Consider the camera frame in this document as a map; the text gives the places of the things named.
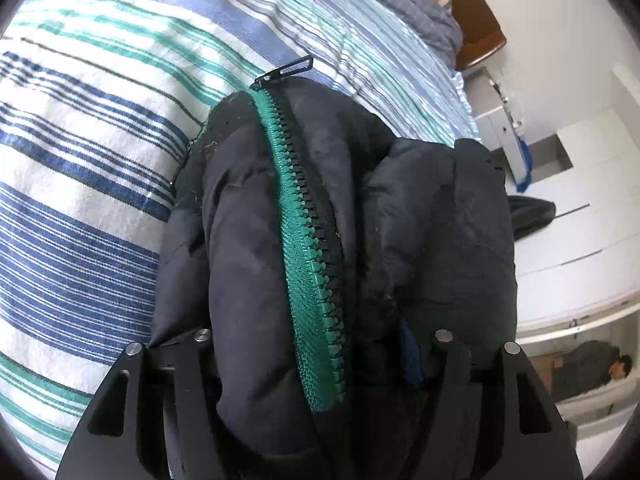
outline zipper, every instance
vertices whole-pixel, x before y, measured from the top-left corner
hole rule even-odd
[[[302,63],[303,67],[294,68]],[[309,408],[326,412],[345,396],[344,321],[334,294],[335,261],[326,250],[318,197],[312,196],[292,138],[297,124],[272,92],[275,82],[312,67],[311,56],[301,57],[256,78],[248,93],[278,177],[280,237],[298,373]]]

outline wooden headboard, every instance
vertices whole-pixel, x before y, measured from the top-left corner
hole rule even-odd
[[[453,17],[464,35],[456,68],[462,72],[483,62],[507,43],[500,23],[485,0],[453,0]]]

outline black zipper pull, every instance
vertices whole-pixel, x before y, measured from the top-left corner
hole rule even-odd
[[[293,68],[292,70],[286,70],[287,68],[295,67],[299,64],[306,63],[306,65],[301,66],[299,68]],[[292,61],[291,63],[287,63],[286,65],[279,66],[274,68],[270,72],[262,74],[260,77],[257,77],[255,81],[252,83],[249,88],[251,90],[262,90],[266,88],[268,84],[278,81],[280,79],[284,79],[290,75],[300,74],[302,72],[307,72],[314,67],[314,57],[310,54],[309,56],[299,57],[297,60]]]

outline black hair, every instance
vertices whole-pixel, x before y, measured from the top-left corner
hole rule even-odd
[[[625,369],[625,377],[629,377],[629,374],[631,373],[631,368],[634,365],[634,360],[631,358],[629,354],[625,354],[620,357],[619,361],[622,363],[622,366]]]

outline green zipper tape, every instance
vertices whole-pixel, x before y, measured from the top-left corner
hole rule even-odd
[[[332,302],[329,277],[324,274],[326,264],[308,204],[300,193],[286,124],[267,89],[248,92],[260,115],[278,175],[280,236],[298,373],[309,408],[325,412],[344,397],[344,360],[340,355],[344,325]]]

